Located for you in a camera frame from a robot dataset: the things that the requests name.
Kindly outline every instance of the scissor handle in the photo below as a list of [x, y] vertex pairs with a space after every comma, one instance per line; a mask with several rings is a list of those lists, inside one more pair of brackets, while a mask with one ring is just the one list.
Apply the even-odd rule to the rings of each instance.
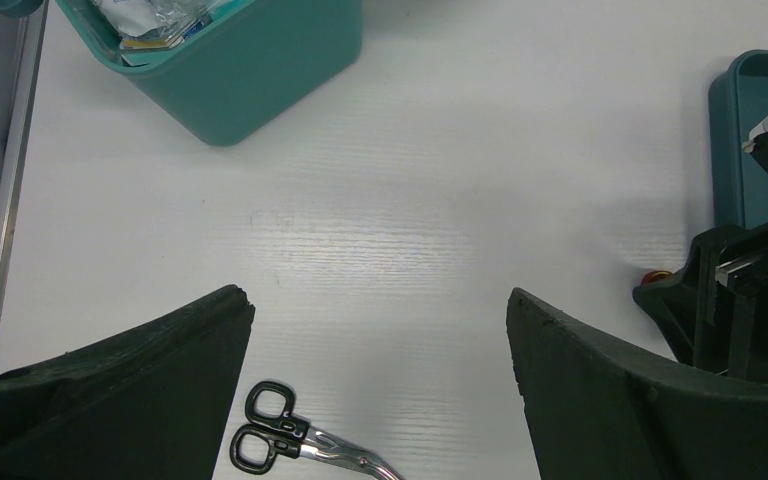
[[[249, 435], [266, 442], [269, 450], [266, 453], [266, 459], [262, 463], [253, 462], [243, 455], [243, 440]], [[272, 469], [278, 455], [299, 458], [300, 447], [301, 444], [288, 442], [287, 439], [280, 435], [269, 432], [257, 425], [243, 425], [237, 430], [237, 433], [234, 434], [234, 438], [231, 440], [231, 463], [246, 473], [263, 475]]]
[[[284, 407], [275, 417], [257, 411], [257, 398], [264, 392], [277, 393], [284, 398]], [[246, 418], [251, 423], [243, 425], [234, 434], [231, 440], [231, 463], [246, 473], [263, 475], [272, 469], [278, 455], [299, 458], [310, 422], [293, 416], [295, 406], [296, 394], [290, 387], [270, 381], [255, 385], [246, 397], [245, 406]], [[243, 455], [243, 440], [249, 435], [266, 442], [268, 451], [262, 463], [253, 462]]]
[[[284, 397], [284, 408], [278, 416], [269, 417], [257, 411], [257, 398], [264, 392], [277, 393]], [[263, 427], [265, 431], [291, 441], [301, 442], [307, 435], [310, 422], [293, 416], [295, 406], [296, 394], [290, 387], [277, 382], [260, 382], [251, 389], [246, 398], [246, 418], [251, 423]]]

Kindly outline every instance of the white table surface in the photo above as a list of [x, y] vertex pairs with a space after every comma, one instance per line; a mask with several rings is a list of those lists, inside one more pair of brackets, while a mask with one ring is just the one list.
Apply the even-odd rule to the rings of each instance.
[[[236, 283], [257, 316], [226, 445], [245, 392], [275, 378], [408, 478], [523, 479], [538, 473], [512, 287], [669, 356], [630, 289], [711, 223], [707, 89], [768, 49], [768, 0], [369, 0], [365, 15], [356, 65], [213, 149], [52, 6], [0, 373]], [[224, 452], [215, 478], [241, 478]], [[270, 478], [358, 477], [285, 459]]]

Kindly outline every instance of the packaged item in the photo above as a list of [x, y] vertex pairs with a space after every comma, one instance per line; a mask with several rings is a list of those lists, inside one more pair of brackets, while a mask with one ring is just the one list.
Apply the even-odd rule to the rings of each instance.
[[210, 15], [190, 21], [179, 28], [169, 38], [131, 38], [124, 37], [119, 44], [122, 59], [136, 67], [157, 62], [170, 54], [171, 50], [185, 42], [212, 22]]
[[94, 0], [119, 33], [139, 37], [161, 27], [157, 11], [148, 0]]

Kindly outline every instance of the black plastic mount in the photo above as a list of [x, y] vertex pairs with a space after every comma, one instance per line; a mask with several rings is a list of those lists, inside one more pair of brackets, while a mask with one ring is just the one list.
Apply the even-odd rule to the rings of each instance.
[[[746, 267], [724, 279], [720, 267], [741, 259]], [[768, 223], [698, 235], [684, 268], [633, 297], [679, 362], [768, 384]]]
[[209, 480], [253, 320], [228, 286], [0, 376], [0, 480]]
[[519, 289], [507, 327], [543, 478], [768, 479], [768, 386], [654, 355]]

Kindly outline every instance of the teal storage box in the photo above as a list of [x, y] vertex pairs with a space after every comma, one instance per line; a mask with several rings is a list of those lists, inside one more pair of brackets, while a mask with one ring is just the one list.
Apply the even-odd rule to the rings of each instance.
[[362, 0], [237, 0], [172, 54], [131, 67], [90, 0], [57, 0], [95, 57], [204, 143], [229, 146], [286, 110], [360, 54]]
[[768, 222], [768, 175], [743, 151], [749, 132], [768, 115], [768, 51], [738, 57], [711, 85], [714, 220], [755, 228]]

